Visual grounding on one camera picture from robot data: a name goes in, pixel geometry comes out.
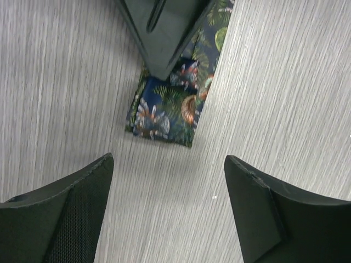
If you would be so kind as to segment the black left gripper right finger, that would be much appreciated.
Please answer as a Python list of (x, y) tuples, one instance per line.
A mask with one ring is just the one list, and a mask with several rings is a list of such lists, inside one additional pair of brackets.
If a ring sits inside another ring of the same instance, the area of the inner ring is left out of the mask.
[(309, 192), (235, 156), (225, 179), (244, 262), (350, 262), (350, 202)]

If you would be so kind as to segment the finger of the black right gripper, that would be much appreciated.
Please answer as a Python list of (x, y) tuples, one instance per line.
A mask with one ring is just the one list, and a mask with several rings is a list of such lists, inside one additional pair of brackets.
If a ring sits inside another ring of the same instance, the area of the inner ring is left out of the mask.
[(120, 0), (117, 8), (150, 74), (165, 80), (214, 1)]

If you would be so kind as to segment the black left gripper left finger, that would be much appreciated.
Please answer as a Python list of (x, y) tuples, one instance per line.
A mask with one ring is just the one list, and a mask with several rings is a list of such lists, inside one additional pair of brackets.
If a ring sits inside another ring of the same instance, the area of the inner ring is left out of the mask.
[(1, 262), (94, 262), (114, 159), (1, 203)]

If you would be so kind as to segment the dark floral patterned tie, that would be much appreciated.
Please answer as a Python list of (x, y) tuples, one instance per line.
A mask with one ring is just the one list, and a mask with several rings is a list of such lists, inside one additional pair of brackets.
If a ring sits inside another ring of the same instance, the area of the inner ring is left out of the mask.
[(126, 117), (127, 132), (150, 140), (192, 146), (233, 6), (234, 1), (215, 1), (165, 81), (142, 69)]

